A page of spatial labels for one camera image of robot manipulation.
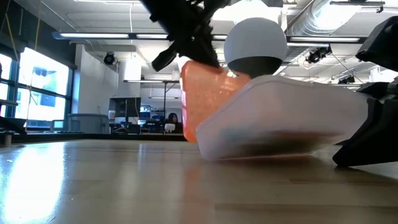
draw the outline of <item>computer monitor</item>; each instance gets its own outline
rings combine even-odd
[[[109,110],[115,111],[116,118],[125,118],[129,122],[129,117],[139,117],[141,98],[111,98],[109,100]]]

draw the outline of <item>white spherical robot head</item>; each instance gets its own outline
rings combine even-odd
[[[255,78],[272,75],[286,57],[284,31],[274,21],[255,17],[236,24],[224,43],[229,69]]]

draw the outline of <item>woman with dark hair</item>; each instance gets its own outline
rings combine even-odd
[[[178,116],[176,113],[170,113],[167,117],[166,124],[174,124],[175,129],[172,133],[182,133],[182,124],[178,122]]]

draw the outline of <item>orange translucent object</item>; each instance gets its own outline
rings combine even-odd
[[[197,126],[251,79],[230,75],[223,68],[214,68],[189,61],[182,67],[182,119],[185,138],[197,142]]]

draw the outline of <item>clear plastic container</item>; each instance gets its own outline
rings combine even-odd
[[[182,67],[183,131],[188,141],[196,142],[197,126],[251,80],[247,75],[231,74],[194,61]]]
[[[308,154],[349,139],[368,116],[367,98],[338,86],[257,77],[198,126],[200,152],[211,161]]]

